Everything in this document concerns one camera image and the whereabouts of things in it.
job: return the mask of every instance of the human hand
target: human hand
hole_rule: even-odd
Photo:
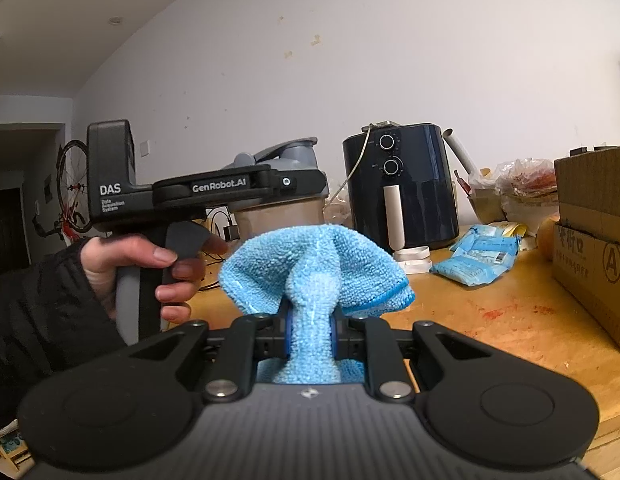
[[[222,238],[211,235],[202,250],[224,254],[228,251],[228,244]],[[117,267],[165,269],[176,260],[176,253],[154,245],[141,235],[91,238],[81,250],[81,264],[85,276],[111,319],[116,317],[114,293]],[[190,316],[190,308],[184,302],[199,290],[200,282],[205,276],[205,263],[198,258],[180,260],[172,267],[172,276],[183,281],[158,286],[155,297],[162,303],[167,303],[161,309],[163,319],[183,323]]]

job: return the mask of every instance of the white logo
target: white logo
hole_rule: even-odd
[[[226,180],[226,181],[219,181],[219,182],[210,182],[208,184],[202,184],[201,186],[199,186],[198,184],[195,184],[194,186],[192,186],[192,192],[194,193],[199,193],[202,191],[212,191],[215,189],[225,189],[226,187],[238,187],[238,186],[245,186],[246,185],[246,179],[245,178],[238,178],[237,180]]]
[[[301,392],[301,395],[304,396],[306,399],[314,399],[314,397],[320,396],[321,392],[318,390],[315,390],[314,388],[312,388],[311,386],[309,388],[304,389]]]
[[[99,186],[99,194],[103,195],[114,195],[117,193],[121,193],[121,185],[120,184],[110,184],[109,186]]]

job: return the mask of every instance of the black sleeve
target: black sleeve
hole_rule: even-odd
[[[83,245],[0,277],[0,428],[40,380],[125,346],[85,277]]]

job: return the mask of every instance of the light switch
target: light switch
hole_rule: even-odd
[[[141,156],[150,155],[150,141],[144,140],[139,144],[139,150],[141,151]]]

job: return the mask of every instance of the finger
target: finger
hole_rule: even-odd
[[[172,277],[175,280],[195,282],[205,276],[205,263],[198,258],[180,260],[172,266]]]
[[[161,317],[171,323],[185,323],[190,317],[190,307],[187,304],[166,305],[161,309]]]
[[[141,235],[112,239],[93,238],[81,253],[84,269],[92,272],[106,272],[114,267],[125,266],[164,269],[176,259],[176,253],[154,245]]]
[[[190,300],[199,291],[200,282],[178,282],[160,285],[154,295],[162,303],[181,303]]]
[[[226,254],[230,250],[230,246],[223,238],[211,234],[210,238],[203,244],[201,250],[212,254]]]

